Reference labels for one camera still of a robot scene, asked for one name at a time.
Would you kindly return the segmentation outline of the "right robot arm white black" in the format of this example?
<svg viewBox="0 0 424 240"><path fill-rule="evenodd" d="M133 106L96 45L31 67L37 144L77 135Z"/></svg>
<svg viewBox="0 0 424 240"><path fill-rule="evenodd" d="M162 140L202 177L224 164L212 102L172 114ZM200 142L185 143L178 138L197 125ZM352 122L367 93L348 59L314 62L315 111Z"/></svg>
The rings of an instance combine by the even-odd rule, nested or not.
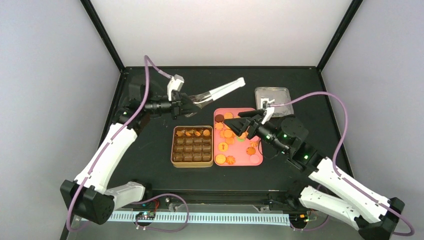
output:
<svg viewBox="0 0 424 240"><path fill-rule="evenodd" d="M268 122L265 110L241 112L223 124L239 137L246 133L248 139L258 137L271 145L294 170L332 192L296 183L297 189L284 196L290 209L303 206L323 212L354 228L364 240L389 240L395 233L404 202L373 192L335 166L306 142L309 132L293 114L284 116L278 126Z"/></svg>

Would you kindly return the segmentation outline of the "gold cookie tin box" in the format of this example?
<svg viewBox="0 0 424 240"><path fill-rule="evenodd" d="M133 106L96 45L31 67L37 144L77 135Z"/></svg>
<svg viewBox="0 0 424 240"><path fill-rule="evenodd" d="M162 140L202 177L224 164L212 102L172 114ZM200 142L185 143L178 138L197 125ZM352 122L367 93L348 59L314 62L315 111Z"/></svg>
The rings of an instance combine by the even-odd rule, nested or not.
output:
<svg viewBox="0 0 424 240"><path fill-rule="evenodd" d="M214 164L213 128L208 125L176 126L170 161L175 168L209 168Z"/></svg>

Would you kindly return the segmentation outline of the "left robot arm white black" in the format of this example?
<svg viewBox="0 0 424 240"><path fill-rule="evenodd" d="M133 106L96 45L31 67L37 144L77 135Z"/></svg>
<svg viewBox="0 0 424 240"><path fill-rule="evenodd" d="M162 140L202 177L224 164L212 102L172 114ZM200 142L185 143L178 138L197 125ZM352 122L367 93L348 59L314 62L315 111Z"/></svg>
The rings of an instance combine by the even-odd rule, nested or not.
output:
<svg viewBox="0 0 424 240"><path fill-rule="evenodd" d="M135 87L133 92L128 103L116 112L104 141L90 162L74 180L65 180L60 186L68 210L66 227L71 232L78 231L72 227L73 217L102 225L119 208L154 201L154 197L145 199L151 186L136 179L108 188L116 167L151 116L169 114L173 119L189 118L203 108L196 96L180 92L174 83L168 85L165 95L154 95L147 83Z"/></svg>

